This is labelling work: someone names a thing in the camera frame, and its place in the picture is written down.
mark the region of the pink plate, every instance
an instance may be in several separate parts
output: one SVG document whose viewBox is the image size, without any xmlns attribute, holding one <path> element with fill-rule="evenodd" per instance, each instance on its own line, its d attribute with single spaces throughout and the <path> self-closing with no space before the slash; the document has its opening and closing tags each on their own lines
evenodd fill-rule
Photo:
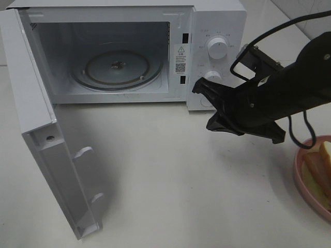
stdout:
<svg viewBox="0 0 331 248">
<path fill-rule="evenodd" d="M 330 141 L 331 142 L 331 135 L 324 135 L 324 136 L 318 136 L 316 145 L 311 150 L 306 149 L 299 149 L 298 152 L 295 155 L 294 159 L 294 181 L 296 183 L 297 188 L 299 189 L 301 195 L 303 198 L 308 202 L 321 216 L 326 218 L 328 221 L 331 222 L 331 212 L 326 210 L 308 191 L 306 186 L 304 185 L 304 182 L 302 181 L 302 173 L 301 173 L 301 166 L 303 163 L 302 156 L 305 153 L 311 152 L 312 150 L 318 151 L 317 147 L 323 142 L 323 141 Z M 304 144 L 311 144 L 311 139 L 306 140 Z"/>
</svg>

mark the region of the white knob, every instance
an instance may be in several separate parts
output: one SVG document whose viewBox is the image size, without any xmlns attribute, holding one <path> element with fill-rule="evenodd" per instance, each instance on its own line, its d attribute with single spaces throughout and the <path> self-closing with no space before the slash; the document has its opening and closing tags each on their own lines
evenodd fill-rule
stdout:
<svg viewBox="0 0 331 248">
<path fill-rule="evenodd" d="M 228 53 L 228 43 L 225 39 L 217 37 L 208 43 L 208 54 L 213 59 L 220 59 Z"/>
<path fill-rule="evenodd" d="M 222 81 L 222 76 L 217 71 L 207 72 L 204 78 L 214 83 L 220 83 Z"/>
</svg>

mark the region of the microwave door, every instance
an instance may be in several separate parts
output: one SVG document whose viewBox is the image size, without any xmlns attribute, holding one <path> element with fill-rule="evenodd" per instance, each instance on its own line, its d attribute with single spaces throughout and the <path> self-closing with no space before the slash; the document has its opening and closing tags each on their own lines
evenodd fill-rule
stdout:
<svg viewBox="0 0 331 248">
<path fill-rule="evenodd" d="M 77 239 L 99 229 L 77 168 L 91 161 L 93 151 L 70 154 L 27 39 L 28 17 L 16 9 L 0 12 L 1 32 L 22 136 L 51 188 Z"/>
</svg>

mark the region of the warning label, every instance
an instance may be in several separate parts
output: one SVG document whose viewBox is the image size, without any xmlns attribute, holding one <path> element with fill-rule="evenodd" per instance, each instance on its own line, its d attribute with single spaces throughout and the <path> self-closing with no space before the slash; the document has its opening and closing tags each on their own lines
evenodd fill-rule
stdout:
<svg viewBox="0 0 331 248">
<path fill-rule="evenodd" d="M 180 44 L 174 46 L 174 74 L 186 75 L 189 55 L 189 44 Z"/>
</svg>

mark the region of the white microwave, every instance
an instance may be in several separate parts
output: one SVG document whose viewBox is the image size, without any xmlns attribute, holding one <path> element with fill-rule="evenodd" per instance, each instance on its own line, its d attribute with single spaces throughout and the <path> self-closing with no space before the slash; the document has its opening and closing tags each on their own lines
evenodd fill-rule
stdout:
<svg viewBox="0 0 331 248">
<path fill-rule="evenodd" d="M 16 0 L 0 13 L 22 136 L 78 239 L 100 228 L 53 106 L 186 102 L 211 110 L 195 82 L 232 86 L 246 11 L 238 0 Z"/>
</svg>

